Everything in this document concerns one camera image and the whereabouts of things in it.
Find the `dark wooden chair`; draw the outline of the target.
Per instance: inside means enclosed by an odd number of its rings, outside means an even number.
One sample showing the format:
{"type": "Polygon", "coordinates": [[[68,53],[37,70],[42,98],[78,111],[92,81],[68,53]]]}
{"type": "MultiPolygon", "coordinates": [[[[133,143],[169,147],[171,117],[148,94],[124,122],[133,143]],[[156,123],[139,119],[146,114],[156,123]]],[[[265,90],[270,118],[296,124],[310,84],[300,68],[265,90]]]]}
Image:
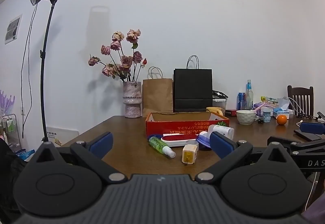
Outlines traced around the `dark wooden chair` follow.
{"type": "Polygon", "coordinates": [[[313,87],[287,87],[288,98],[291,108],[295,115],[305,114],[313,116],[314,114],[314,89],[313,87]]]}

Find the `tissue pack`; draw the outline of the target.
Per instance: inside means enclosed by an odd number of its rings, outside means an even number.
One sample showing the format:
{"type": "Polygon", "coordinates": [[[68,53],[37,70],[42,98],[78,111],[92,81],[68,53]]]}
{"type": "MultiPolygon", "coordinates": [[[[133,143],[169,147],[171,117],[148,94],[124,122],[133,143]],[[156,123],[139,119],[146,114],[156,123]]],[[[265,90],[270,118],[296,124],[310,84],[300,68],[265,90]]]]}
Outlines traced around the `tissue pack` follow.
{"type": "Polygon", "coordinates": [[[286,119],[290,118],[290,111],[289,110],[282,110],[282,109],[274,109],[273,110],[273,117],[278,118],[278,116],[284,115],[286,119]]]}

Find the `red cardboard box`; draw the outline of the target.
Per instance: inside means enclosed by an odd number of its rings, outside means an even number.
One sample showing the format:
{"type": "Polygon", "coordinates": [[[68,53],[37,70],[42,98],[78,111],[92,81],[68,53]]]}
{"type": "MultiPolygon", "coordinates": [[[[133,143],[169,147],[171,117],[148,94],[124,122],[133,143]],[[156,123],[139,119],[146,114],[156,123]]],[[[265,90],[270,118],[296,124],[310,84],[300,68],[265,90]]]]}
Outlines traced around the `red cardboard box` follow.
{"type": "Polygon", "coordinates": [[[210,125],[229,126],[229,119],[214,112],[152,113],[145,120],[147,136],[153,134],[198,134],[210,125]]]}

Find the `white floor box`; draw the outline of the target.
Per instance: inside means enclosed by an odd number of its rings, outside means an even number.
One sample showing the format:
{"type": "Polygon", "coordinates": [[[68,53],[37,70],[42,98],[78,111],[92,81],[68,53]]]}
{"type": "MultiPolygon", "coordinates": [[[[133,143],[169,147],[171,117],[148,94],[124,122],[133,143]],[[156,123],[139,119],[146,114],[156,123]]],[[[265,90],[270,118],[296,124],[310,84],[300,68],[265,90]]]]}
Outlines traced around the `white floor box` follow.
{"type": "Polygon", "coordinates": [[[46,127],[47,137],[55,147],[61,147],[79,136],[79,132],[72,129],[46,127]]]}

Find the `beige cube container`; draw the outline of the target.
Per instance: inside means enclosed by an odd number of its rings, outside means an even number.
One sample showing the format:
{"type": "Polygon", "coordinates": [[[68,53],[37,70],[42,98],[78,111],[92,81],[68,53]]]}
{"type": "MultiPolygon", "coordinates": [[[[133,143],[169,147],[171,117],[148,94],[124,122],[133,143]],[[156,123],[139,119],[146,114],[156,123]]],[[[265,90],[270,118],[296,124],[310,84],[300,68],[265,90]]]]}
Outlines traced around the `beige cube container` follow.
{"type": "Polygon", "coordinates": [[[194,164],[196,162],[198,146],[194,144],[187,144],[182,150],[182,163],[194,164]]]}

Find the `black paper bag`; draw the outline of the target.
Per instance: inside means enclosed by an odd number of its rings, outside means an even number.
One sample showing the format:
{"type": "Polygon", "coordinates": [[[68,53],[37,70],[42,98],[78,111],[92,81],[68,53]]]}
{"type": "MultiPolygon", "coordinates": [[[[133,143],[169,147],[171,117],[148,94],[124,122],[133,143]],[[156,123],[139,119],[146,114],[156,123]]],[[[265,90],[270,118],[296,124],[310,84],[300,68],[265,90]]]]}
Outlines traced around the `black paper bag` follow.
{"type": "Polygon", "coordinates": [[[199,58],[192,55],[187,62],[196,60],[194,68],[176,68],[173,71],[173,111],[202,112],[212,106],[213,79],[211,69],[201,69],[199,58]]]}

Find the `yellow mug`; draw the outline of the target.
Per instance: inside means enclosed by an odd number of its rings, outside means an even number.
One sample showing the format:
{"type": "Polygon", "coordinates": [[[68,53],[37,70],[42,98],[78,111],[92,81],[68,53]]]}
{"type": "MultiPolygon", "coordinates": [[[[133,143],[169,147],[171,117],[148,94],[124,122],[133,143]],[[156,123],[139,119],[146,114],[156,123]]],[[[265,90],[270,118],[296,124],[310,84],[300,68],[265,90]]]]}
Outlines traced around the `yellow mug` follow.
{"type": "Polygon", "coordinates": [[[218,115],[221,115],[223,116],[224,113],[223,113],[223,109],[220,108],[220,107],[207,107],[206,108],[207,111],[211,112],[211,113],[215,113],[215,114],[218,114],[218,115]]]}

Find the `dark blue ridged cap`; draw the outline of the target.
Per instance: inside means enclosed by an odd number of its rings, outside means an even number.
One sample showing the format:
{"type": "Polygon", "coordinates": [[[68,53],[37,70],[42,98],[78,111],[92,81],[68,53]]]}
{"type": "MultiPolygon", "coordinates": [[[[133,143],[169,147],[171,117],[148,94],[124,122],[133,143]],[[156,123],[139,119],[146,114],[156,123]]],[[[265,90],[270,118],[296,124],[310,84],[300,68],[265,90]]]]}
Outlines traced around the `dark blue ridged cap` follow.
{"type": "Polygon", "coordinates": [[[158,139],[161,139],[163,137],[162,134],[152,134],[152,135],[149,135],[147,137],[147,140],[150,140],[152,137],[155,137],[155,138],[158,138],[158,139]]]}

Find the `dried pink roses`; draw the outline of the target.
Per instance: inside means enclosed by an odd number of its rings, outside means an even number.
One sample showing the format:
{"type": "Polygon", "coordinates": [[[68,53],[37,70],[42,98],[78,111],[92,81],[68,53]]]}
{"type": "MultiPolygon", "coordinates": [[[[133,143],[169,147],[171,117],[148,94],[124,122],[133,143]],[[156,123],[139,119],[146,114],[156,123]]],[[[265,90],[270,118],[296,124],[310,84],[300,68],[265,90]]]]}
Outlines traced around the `dried pink roses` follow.
{"type": "Polygon", "coordinates": [[[108,57],[109,62],[104,63],[99,57],[91,55],[88,59],[88,65],[91,67],[102,65],[101,72],[107,77],[119,78],[122,82],[137,82],[141,69],[147,64],[147,59],[138,50],[140,36],[141,31],[139,29],[131,29],[127,34],[120,31],[114,32],[111,43],[102,45],[100,48],[101,55],[108,57]],[[131,44],[130,55],[123,51],[123,41],[131,44]]]}

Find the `small yogurt cup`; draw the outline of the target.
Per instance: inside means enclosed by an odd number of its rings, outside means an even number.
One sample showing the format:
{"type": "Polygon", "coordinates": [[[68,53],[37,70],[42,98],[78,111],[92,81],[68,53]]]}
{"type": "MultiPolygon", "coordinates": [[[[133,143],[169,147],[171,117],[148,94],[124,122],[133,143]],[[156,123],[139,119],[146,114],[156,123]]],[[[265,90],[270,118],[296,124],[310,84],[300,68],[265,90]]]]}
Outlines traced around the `small yogurt cup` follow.
{"type": "Polygon", "coordinates": [[[263,110],[263,122],[269,123],[271,121],[273,112],[271,110],[263,110]]]}

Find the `green spray bottle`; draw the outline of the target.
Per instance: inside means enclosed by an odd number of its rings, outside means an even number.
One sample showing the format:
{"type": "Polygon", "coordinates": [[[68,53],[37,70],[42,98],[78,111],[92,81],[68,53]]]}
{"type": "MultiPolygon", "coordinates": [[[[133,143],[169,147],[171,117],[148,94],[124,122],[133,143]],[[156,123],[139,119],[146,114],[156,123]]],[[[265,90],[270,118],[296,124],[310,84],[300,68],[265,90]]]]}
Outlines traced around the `green spray bottle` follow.
{"type": "Polygon", "coordinates": [[[162,140],[152,137],[148,141],[149,145],[152,146],[159,153],[164,154],[170,158],[175,158],[176,153],[173,151],[167,144],[165,144],[162,140]]]}

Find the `blue soda can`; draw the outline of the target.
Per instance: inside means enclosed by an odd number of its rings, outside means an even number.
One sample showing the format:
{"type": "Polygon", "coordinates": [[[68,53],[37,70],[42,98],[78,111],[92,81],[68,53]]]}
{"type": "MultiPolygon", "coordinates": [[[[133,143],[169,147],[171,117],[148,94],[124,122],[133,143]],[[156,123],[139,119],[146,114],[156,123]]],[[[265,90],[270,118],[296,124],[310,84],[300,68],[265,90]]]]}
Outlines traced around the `blue soda can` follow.
{"type": "Polygon", "coordinates": [[[236,109],[237,110],[245,110],[246,109],[246,93],[245,92],[238,93],[236,109]]]}

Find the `white plastic pill bottle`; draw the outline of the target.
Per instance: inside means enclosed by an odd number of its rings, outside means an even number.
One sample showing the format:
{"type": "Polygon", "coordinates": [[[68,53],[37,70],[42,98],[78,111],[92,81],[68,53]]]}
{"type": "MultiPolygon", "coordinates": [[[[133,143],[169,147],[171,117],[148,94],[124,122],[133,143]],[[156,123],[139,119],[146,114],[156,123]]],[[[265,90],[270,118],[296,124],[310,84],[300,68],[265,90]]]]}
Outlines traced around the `white plastic pill bottle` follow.
{"type": "Polygon", "coordinates": [[[233,140],[234,138],[234,131],[235,130],[231,127],[221,126],[216,124],[210,125],[208,128],[209,135],[211,135],[213,132],[218,132],[231,140],[233,140]]]}

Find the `red white lint brush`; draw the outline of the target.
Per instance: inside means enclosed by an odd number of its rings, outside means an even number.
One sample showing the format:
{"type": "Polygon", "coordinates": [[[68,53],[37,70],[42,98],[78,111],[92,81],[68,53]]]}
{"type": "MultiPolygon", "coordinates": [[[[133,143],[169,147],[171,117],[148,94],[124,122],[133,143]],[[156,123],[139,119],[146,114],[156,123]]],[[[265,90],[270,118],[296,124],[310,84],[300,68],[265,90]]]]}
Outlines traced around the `red white lint brush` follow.
{"type": "Polygon", "coordinates": [[[197,134],[163,134],[161,140],[169,147],[182,147],[187,144],[199,144],[197,134]]]}

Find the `blue white jar lid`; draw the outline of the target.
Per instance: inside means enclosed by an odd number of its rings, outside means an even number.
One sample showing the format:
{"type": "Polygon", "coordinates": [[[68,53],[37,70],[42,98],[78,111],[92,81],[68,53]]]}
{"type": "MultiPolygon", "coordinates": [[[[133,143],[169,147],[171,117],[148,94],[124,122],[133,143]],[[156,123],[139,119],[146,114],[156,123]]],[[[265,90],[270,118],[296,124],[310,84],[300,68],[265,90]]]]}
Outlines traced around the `blue white jar lid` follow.
{"type": "Polygon", "coordinates": [[[210,147],[210,134],[207,131],[201,131],[196,138],[196,141],[201,144],[202,146],[204,146],[205,148],[209,148],[210,147]]]}

